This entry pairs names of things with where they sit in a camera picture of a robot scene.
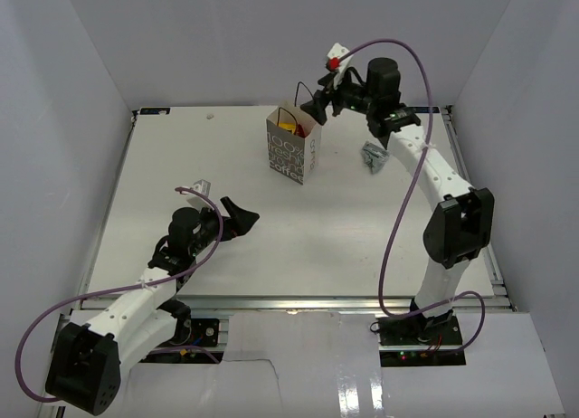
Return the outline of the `yellow M&M's packet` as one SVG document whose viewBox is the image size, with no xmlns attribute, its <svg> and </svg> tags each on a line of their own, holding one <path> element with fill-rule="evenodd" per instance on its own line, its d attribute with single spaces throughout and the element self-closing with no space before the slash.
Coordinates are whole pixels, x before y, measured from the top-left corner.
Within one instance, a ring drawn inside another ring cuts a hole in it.
<svg viewBox="0 0 579 418">
<path fill-rule="evenodd" d="M 295 122 L 283 122 L 281 119 L 278 121 L 277 125 L 282 128 L 283 130 L 294 134 L 296 130 L 296 123 Z"/>
</svg>

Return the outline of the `red candy packet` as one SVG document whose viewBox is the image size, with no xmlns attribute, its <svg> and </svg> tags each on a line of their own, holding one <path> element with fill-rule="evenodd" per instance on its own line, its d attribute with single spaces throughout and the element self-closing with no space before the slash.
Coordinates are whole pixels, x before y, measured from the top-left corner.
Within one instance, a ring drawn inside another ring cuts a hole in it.
<svg viewBox="0 0 579 418">
<path fill-rule="evenodd" d="M 301 124 L 297 124 L 294 130 L 294 135 L 300 138 L 306 138 L 308 136 L 308 132 Z"/>
</svg>

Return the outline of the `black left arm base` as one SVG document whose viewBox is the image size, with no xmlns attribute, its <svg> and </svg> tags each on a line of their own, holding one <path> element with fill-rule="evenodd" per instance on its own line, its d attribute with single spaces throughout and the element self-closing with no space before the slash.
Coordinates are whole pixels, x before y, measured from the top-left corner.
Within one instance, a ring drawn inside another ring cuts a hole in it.
<svg viewBox="0 0 579 418">
<path fill-rule="evenodd" d="M 178 333 L 150 352 L 144 359 L 149 363 L 197 364 L 219 362 L 214 350 L 218 347 L 220 320 L 190 318 Z"/>
</svg>

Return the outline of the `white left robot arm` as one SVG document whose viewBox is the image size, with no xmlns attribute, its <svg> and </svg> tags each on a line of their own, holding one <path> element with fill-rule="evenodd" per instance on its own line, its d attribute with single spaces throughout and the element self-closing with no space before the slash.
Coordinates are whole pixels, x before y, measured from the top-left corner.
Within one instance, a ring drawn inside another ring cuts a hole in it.
<svg viewBox="0 0 579 418">
<path fill-rule="evenodd" d="M 191 277 L 197 255 L 213 242 L 245 235 L 260 218 L 227 196 L 221 203 L 226 216 L 212 204 L 175 210 L 136 288 L 84 324 L 70 322 L 61 330 L 45 383 L 48 394 L 99 415 L 130 369 L 154 348 L 186 342 L 191 310 L 176 294 Z"/>
</svg>

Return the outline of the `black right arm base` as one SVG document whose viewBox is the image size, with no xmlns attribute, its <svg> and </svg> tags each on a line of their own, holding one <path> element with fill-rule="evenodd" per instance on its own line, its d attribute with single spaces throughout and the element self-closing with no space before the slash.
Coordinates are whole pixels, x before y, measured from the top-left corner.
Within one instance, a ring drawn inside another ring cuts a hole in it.
<svg viewBox="0 0 579 418">
<path fill-rule="evenodd" d="M 460 325 L 455 316 L 447 323 L 420 330 L 410 319 L 378 318 L 370 327 L 378 336 L 382 368 L 465 366 Z"/>
</svg>

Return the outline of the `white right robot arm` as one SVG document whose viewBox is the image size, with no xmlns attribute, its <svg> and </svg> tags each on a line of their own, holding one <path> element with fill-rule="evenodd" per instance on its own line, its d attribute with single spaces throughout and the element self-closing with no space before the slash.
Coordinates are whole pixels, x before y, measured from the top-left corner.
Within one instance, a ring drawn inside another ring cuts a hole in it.
<svg viewBox="0 0 579 418">
<path fill-rule="evenodd" d="M 461 177 L 431 144 L 430 127 L 401 101 L 401 74 L 396 61 L 374 58 L 361 78 L 348 59 L 331 56 L 319 90 L 301 105 L 317 123 L 349 109 L 365 116 L 372 136 L 412 175 L 432 209 L 422 234 L 429 256 L 422 285 L 410 305 L 408 331 L 422 345 L 441 333 L 452 316 L 452 300 L 470 262 L 488 246 L 494 196 Z"/>
</svg>

